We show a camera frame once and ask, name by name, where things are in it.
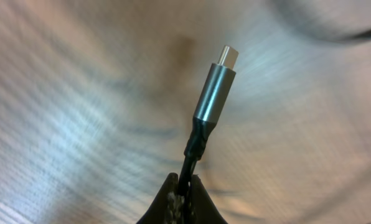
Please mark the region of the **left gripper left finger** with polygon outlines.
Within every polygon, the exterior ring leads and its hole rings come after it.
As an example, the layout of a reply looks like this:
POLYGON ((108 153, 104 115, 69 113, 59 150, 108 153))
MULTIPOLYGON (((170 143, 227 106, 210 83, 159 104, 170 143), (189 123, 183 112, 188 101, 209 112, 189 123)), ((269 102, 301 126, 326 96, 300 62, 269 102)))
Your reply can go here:
POLYGON ((155 196, 146 213, 136 222, 137 224, 163 224, 169 203, 168 194, 177 191, 178 175, 169 173, 155 196))

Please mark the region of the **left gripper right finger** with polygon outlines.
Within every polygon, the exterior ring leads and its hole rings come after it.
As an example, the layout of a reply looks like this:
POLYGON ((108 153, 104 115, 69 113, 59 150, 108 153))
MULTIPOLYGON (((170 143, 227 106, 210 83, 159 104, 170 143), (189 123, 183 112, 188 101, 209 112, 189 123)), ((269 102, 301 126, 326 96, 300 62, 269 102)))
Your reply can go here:
POLYGON ((190 212, 191 224, 227 224, 221 216, 201 179, 193 175, 190 183, 190 212))

